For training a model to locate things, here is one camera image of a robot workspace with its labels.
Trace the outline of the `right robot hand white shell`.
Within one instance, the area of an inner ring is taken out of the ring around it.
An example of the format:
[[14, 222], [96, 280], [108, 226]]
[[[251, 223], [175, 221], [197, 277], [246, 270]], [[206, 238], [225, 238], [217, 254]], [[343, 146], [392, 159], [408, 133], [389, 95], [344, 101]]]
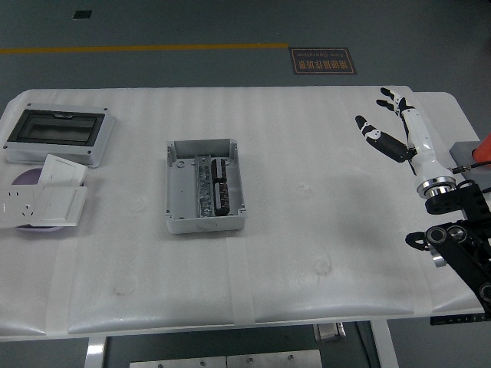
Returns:
[[381, 93], [389, 99], [378, 100], [377, 104], [400, 118], [407, 142], [396, 140], [358, 115], [355, 122], [366, 142], [398, 163], [408, 161], [419, 178], [419, 186], [424, 182], [449, 177], [450, 171], [437, 160], [433, 142], [420, 111], [411, 105], [406, 97], [389, 88], [382, 87]]

